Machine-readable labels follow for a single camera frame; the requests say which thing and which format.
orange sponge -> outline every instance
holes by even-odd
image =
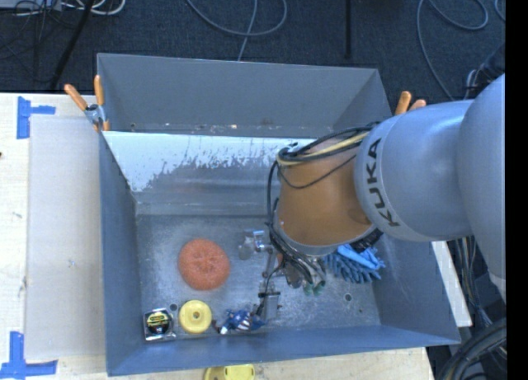
[[[209,239],[196,238],[185,244],[177,265],[183,279],[197,290],[216,289],[229,277],[227,254]]]

gray bin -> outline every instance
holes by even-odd
[[[112,127],[99,138],[109,375],[460,342],[431,244],[395,239],[378,242],[387,267],[371,284],[330,275],[314,297],[273,278],[281,308],[257,331],[189,335],[176,323],[175,340],[146,341],[142,317],[154,308],[200,299],[221,322],[227,309],[259,303],[266,257],[240,260],[237,246],[244,229],[266,229],[278,148],[391,113],[369,68],[99,54],[97,71]],[[230,257],[214,291],[191,289],[177,271],[193,237]]]

kuka logo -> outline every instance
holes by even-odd
[[[383,200],[383,196],[381,195],[380,189],[378,188],[378,177],[376,175],[376,163],[378,158],[378,153],[376,152],[378,145],[380,144],[381,138],[378,138],[375,140],[369,147],[369,157],[374,159],[374,162],[372,166],[369,165],[369,161],[367,160],[366,163],[366,172],[369,174],[366,180],[366,183],[371,185],[372,187],[369,188],[369,192],[371,195],[374,195],[374,200],[377,201],[375,203],[375,207],[378,209],[379,215],[387,220],[389,222],[390,227],[397,227],[400,226],[398,222],[395,222],[393,219],[393,215],[390,213],[390,211],[386,208],[385,202]]]

bin floor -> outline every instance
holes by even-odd
[[[139,276],[143,313],[172,304],[181,307],[191,299],[207,303],[213,319],[221,324],[226,311],[251,310],[260,302],[259,285],[263,281],[267,254],[254,253],[248,260],[238,257],[238,245],[244,229],[264,229],[264,218],[153,216],[140,214],[138,226]],[[198,291],[185,283],[177,268],[178,254],[185,243],[204,237],[222,246],[229,256],[231,271],[226,283],[211,291]],[[293,289],[283,275],[271,282],[280,291],[277,317],[256,331],[272,329],[309,329],[340,326],[372,326],[380,324],[373,284],[352,284],[328,273],[325,289],[319,296],[306,295],[302,288]],[[177,324],[177,337],[188,335]],[[204,334],[218,335],[212,327]]]

yellow roll of tape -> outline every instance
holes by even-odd
[[[187,333],[203,333],[208,329],[212,320],[213,315],[209,306],[197,299],[187,301],[178,313],[180,326]]]
[[[255,368],[252,364],[212,367],[205,370],[204,380],[254,380]]]

